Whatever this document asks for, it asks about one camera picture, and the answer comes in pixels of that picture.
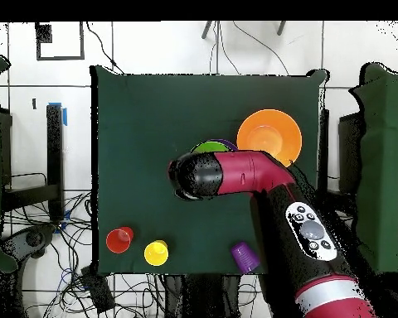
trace table leg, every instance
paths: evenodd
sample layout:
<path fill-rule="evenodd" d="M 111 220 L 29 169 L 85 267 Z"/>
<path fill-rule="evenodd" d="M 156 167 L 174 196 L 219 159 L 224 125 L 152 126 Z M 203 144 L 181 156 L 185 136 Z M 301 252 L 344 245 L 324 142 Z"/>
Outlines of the table leg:
<path fill-rule="evenodd" d="M 286 24 L 286 21 L 282 21 L 282 22 L 280 23 L 279 30 L 277 31 L 277 35 L 278 35 L 278 36 L 281 36 L 281 35 L 282 35 L 283 28 L 284 28 L 284 25 L 285 25 L 285 24 Z"/>
<path fill-rule="evenodd" d="M 205 25 L 205 28 L 204 28 L 203 33 L 202 33 L 202 39 L 206 38 L 206 35 L 208 34 L 208 31 L 209 31 L 209 28 L 211 26 L 211 23 L 212 23 L 212 21 L 206 21 L 206 25 Z"/>

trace green table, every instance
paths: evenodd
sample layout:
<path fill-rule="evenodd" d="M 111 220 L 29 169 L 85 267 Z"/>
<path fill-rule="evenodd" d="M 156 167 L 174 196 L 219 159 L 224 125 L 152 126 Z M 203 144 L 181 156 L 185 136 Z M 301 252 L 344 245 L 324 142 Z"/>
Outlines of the green table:
<path fill-rule="evenodd" d="M 231 246 L 244 240 L 259 252 L 248 195 L 182 201 L 167 167 L 207 139 L 235 143 L 243 120 L 258 110 L 275 108 L 295 119 L 303 136 L 296 165 L 315 184 L 324 70 L 303 77 L 115 75 L 96 66 L 92 79 L 99 100 L 101 273 L 240 273 Z M 126 252 L 111 253 L 106 236 L 120 226 L 131 227 L 134 239 Z M 169 258 L 160 267 L 143 257 L 156 239 L 168 244 Z"/>

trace white floor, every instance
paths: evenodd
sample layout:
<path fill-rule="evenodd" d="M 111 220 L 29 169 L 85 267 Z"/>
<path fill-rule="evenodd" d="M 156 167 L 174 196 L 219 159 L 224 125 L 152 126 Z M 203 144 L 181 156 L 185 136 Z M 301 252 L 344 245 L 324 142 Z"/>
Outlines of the white floor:
<path fill-rule="evenodd" d="M 104 51 L 113 57 L 124 73 L 191 73 L 210 72 L 211 49 L 215 37 L 210 29 L 205 40 L 201 34 L 205 21 L 194 22 L 90 22 L 103 42 Z M 271 47 L 283 60 L 291 75 L 305 75 L 310 70 L 324 68 L 330 72 L 326 91 L 326 108 L 330 110 L 330 144 L 328 173 L 339 176 L 337 155 L 337 121 L 358 110 L 358 104 L 347 91 L 358 84 L 360 68 L 369 61 L 379 61 L 398 71 L 397 22 L 287 22 L 282 36 L 277 36 L 277 21 L 236 22 L 252 36 Z M 41 44 L 42 55 L 79 55 L 79 24 L 52 22 L 53 43 Z M 237 29 L 233 22 L 221 22 L 221 34 L 226 54 L 242 75 L 286 75 L 277 57 L 267 48 Z M 87 193 L 91 189 L 90 176 L 90 65 L 112 68 L 103 54 L 100 42 L 84 23 L 84 60 L 37 61 L 36 37 L 33 23 L 0 23 L 0 55 L 12 66 L 0 75 L 0 104 L 9 108 L 13 116 L 12 173 L 46 173 L 46 105 L 59 102 L 67 108 L 64 126 L 66 198 Z M 211 72 L 216 72 L 214 50 Z M 236 75 L 220 46 L 219 73 Z M 32 100 L 36 100 L 36 109 Z M 41 184 L 40 176 L 15 178 L 14 187 Z M 336 190 L 337 180 L 329 179 Z M 28 209 L 32 214 L 37 209 Z M 79 206 L 75 217 L 89 219 L 84 206 Z M 3 235 L 19 230 L 20 224 L 6 225 Z M 88 243 L 90 232 L 85 231 L 80 241 Z M 57 234 L 53 240 L 60 252 L 61 265 L 68 267 L 67 247 Z M 91 260 L 90 246 L 77 245 L 80 266 Z M 144 282 L 144 276 L 124 276 L 132 286 Z M 254 277 L 243 277 L 254 284 Z M 46 255 L 27 264 L 23 290 L 26 306 L 48 304 L 56 295 L 61 281 L 61 269 L 56 252 L 48 248 Z M 144 287 L 127 291 L 121 276 L 109 278 L 109 285 L 121 305 L 142 303 Z M 243 286 L 240 303 L 251 301 L 252 287 Z M 146 294 L 145 304 L 151 302 Z M 73 309 L 80 308 L 74 304 Z M 108 318 L 114 318 L 110 311 Z M 41 318 L 44 306 L 28 310 L 31 318 Z M 149 308 L 154 316 L 156 305 Z M 240 308 L 242 318 L 269 318 L 269 310 L 262 294 L 252 304 Z M 86 318 L 84 314 L 56 313 L 56 318 Z M 131 312 L 122 310 L 116 318 L 129 318 Z M 97 314 L 89 311 L 90 318 Z"/>

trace yellow cup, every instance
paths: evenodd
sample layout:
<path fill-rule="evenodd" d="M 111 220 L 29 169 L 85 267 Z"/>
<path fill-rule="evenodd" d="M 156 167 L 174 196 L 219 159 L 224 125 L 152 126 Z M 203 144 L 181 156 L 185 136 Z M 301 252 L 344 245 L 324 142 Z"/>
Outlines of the yellow cup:
<path fill-rule="evenodd" d="M 155 240 L 144 249 L 144 258 L 152 266 L 161 266 L 168 259 L 168 246 L 163 240 Z"/>

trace plastic cup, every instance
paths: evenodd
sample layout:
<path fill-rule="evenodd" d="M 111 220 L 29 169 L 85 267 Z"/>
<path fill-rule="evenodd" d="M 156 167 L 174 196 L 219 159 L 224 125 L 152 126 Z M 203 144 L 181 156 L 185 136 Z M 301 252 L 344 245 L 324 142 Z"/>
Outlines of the plastic cup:
<path fill-rule="evenodd" d="M 243 274 L 253 271 L 260 265 L 260 259 L 245 242 L 240 242 L 231 248 L 231 254 Z"/>
<path fill-rule="evenodd" d="M 241 124 L 237 147 L 240 150 L 268 152 L 288 167 L 301 152 L 302 135 L 298 124 L 288 114 L 265 109 L 251 114 Z"/>
<path fill-rule="evenodd" d="M 123 253 L 133 241 L 134 232 L 130 227 L 120 227 L 110 231 L 106 237 L 106 246 L 113 253 Z"/>
<path fill-rule="evenodd" d="M 152 266 L 161 266 L 168 259 L 168 246 L 163 240 L 155 240 L 144 249 L 144 259 Z"/>
<path fill-rule="evenodd" d="M 228 152 L 230 148 L 222 142 L 201 142 L 197 144 L 191 152 Z"/>

